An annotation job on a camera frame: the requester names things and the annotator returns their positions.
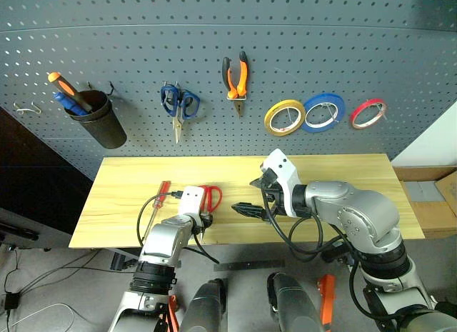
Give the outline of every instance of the black cup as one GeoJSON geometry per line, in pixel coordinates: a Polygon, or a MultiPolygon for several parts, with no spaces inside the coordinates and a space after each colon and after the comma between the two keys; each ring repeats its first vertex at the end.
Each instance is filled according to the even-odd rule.
{"type": "Polygon", "coordinates": [[[103,91],[80,91],[84,100],[93,107],[92,113],[76,116],[72,111],[65,111],[78,121],[105,149],[117,149],[122,146],[127,135],[114,114],[111,100],[103,91]]]}

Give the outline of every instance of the red-handled scissors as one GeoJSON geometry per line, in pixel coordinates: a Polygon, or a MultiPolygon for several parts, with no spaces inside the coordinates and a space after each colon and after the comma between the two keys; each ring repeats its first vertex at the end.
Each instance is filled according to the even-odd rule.
{"type": "Polygon", "coordinates": [[[208,213],[213,213],[214,210],[219,206],[222,201],[222,190],[218,186],[200,186],[204,189],[203,200],[201,202],[200,209],[205,211],[205,203],[206,203],[206,210],[208,213]],[[219,200],[213,205],[213,191],[217,191],[219,193],[219,200]]]}

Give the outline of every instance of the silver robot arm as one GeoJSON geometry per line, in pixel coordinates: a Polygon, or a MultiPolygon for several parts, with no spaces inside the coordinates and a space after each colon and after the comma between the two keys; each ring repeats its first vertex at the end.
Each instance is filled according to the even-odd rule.
{"type": "Polygon", "coordinates": [[[169,290],[175,284],[174,268],[187,246],[192,229],[202,228],[200,205],[204,190],[188,186],[179,202],[179,214],[156,224],[141,249],[130,289],[124,292],[109,332],[166,331],[169,290]]]}
{"type": "MultiPolygon", "coordinates": [[[[354,270],[360,263],[368,284],[364,296],[371,313],[365,311],[364,314],[374,318],[381,331],[400,330],[403,320],[394,320],[392,314],[402,317],[427,315],[427,321],[443,322],[442,318],[437,318],[442,313],[433,311],[434,304],[418,277],[414,262],[407,256],[397,227],[398,210],[390,199],[341,181],[314,181],[303,185],[296,167],[279,149],[266,158],[261,170],[263,176],[251,185],[260,188],[265,199],[274,201],[272,212],[249,203],[238,203],[232,206],[233,209],[271,223],[275,214],[294,218],[315,215],[343,230],[356,260],[354,270]]],[[[432,324],[423,331],[441,331],[439,326],[440,323],[432,324]]],[[[402,331],[412,330],[403,326],[402,331]]]]}

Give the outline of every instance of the white cable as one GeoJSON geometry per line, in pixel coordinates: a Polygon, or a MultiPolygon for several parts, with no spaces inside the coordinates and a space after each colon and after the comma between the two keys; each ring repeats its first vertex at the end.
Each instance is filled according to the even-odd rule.
{"type": "Polygon", "coordinates": [[[47,306],[47,307],[44,307],[44,308],[40,309],[39,311],[33,312],[33,313],[29,314],[28,316],[23,317],[21,320],[18,320],[17,322],[15,322],[15,323],[9,325],[9,328],[14,327],[15,325],[21,323],[22,321],[24,321],[24,320],[26,320],[26,319],[28,319],[28,318],[31,318],[31,317],[34,316],[35,314],[41,313],[42,311],[45,311],[46,309],[51,308],[51,307],[54,307],[54,306],[63,306],[63,307],[65,307],[65,308],[67,308],[67,309],[70,311],[70,313],[71,313],[71,322],[70,322],[70,325],[69,325],[69,327],[66,328],[66,330],[65,330],[64,332],[67,332],[67,331],[73,326],[73,324],[74,324],[74,314],[75,314],[75,313],[76,313],[78,316],[80,316],[81,318],[83,318],[85,321],[87,321],[87,322],[90,323],[90,321],[88,321],[86,318],[84,318],[81,314],[79,314],[77,311],[75,311],[75,310],[74,310],[72,307],[70,307],[69,305],[67,305],[67,304],[65,304],[65,303],[54,303],[54,304],[52,304],[52,305],[49,305],[49,306],[47,306]]]}

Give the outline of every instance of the gray floor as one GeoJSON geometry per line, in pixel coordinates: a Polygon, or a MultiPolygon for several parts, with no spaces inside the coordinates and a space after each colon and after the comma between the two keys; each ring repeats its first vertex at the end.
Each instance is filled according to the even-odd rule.
{"type": "MultiPolygon", "coordinates": [[[[456,292],[456,251],[457,238],[437,240],[407,241],[408,253],[415,260],[418,271],[428,288],[438,300],[447,298],[457,301],[456,292]]],[[[228,331],[279,331],[269,316],[266,296],[266,278],[272,271],[285,271],[295,276],[306,288],[316,307],[320,304],[316,281],[325,273],[337,277],[336,301],[333,313],[333,332],[337,331],[377,331],[373,321],[362,316],[352,304],[348,292],[347,268],[337,264],[325,264],[320,259],[303,264],[290,257],[288,249],[282,243],[207,246],[211,255],[221,262],[281,260],[285,268],[270,268],[248,271],[214,272],[213,264],[194,253],[183,251],[182,267],[177,270],[178,283],[174,293],[178,295],[181,310],[195,294],[197,288],[212,278],[228,279],[228,331]]],[[[8,289],[20,289],[44,271],[60,266],[76,258],[87,250],[53,249],[50,252],[40,250],[19,251],[20,270],[10,276],[8,289]]],[[[103,250],[89,266],[109,268],[112,252],[103,250]]],[[[3,283],[7,271],[14,267],[14,253],[0,254],[0,283],[3,283]]],[[[63,278],[69,270],[60,271],[50,276],[48,281],[63,278]]],[[[26,294],[21,305],[11,315],[11,323],[52,303],[67,303],[94,323],[87,323],[76,317],[71,331],[102,332],[107,331],[114,311],[123,291],[127,288],[131,274],[101,273],[89,270],[79,271],[71,278],[52,286],[39,288],[26,294]]],[[[362,281],[357,275],[356,288],[361,289],[362,281]]],[[[20,323],[11,331],[65,331],[70,321],[70,313],[62,307],[53,307],[33,318],[20,323]]],[[[5,326],[5,315],[0,317],[0,331],[5,326]]]]}

